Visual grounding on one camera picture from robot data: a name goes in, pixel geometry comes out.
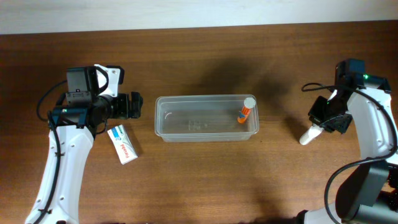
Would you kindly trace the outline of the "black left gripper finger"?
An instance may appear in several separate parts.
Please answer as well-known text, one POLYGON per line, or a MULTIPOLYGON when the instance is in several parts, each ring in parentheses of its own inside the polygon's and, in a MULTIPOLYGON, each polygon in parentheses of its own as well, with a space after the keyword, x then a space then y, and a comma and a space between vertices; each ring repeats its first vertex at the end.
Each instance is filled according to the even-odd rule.
POLYGON ((138 119, 141 117, 141 107, 132 105, 129 109, 129 118, 138 119))
POLYGON ((131 92, 131 107, 141 108, 143 106, 144 99, 139 92, 131 92))

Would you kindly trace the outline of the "white bottle with pink label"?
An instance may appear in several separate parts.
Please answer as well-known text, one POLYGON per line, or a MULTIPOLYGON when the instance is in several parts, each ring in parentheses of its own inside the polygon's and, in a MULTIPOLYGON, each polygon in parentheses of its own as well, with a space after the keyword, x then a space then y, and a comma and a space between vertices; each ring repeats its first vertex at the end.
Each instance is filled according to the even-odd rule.
POLYGON ((312 124, 307 131, 300 137, 299 143, 301 145, 307 145, 310 143, 312 140, 314 140, 316 137, 318 137, 324 129, 316 124, 312 124))

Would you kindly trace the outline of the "orange tube with white cap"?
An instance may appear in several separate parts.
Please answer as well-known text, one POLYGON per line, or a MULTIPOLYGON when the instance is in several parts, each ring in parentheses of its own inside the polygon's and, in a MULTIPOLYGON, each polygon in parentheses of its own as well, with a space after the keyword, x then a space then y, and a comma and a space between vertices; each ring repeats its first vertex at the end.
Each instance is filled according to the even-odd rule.
POLYGON ((256 105, 256 100, 253 97, 247 97, 243 101, 243 107, 242 110, 239 112, 237 121, 240 124, 243 124, 246 122, 248 116, 251 114, 252 109, 256 105))

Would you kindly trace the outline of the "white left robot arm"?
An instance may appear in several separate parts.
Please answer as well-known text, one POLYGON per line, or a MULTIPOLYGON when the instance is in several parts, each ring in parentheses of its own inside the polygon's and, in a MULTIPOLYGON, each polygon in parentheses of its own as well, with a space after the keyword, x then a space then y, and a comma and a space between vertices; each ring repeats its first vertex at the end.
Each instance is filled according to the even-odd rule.
POLYGON ((109 119, 139 118, 138 92, 98 95, 48 112, 49 154, 40 189, 26 223, 78 223, 78 204, 87 157, 97 128, 109 119))

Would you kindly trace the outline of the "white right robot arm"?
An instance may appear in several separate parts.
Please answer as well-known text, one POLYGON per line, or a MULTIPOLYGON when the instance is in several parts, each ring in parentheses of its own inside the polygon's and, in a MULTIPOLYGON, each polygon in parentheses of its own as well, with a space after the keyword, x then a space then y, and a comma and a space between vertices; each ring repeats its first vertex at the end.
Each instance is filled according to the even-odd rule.
POLYGON ((354 123, 361 158, 328 179, 324 208, 303 210, 296 222, 397 224, 397 127, 388 80, 349 58, 336 65, 335 83, 327 90, 331 96, 319 96, 308 112, 312 125, 300 143, 307 145, 323 132, 343 134, 354 123))

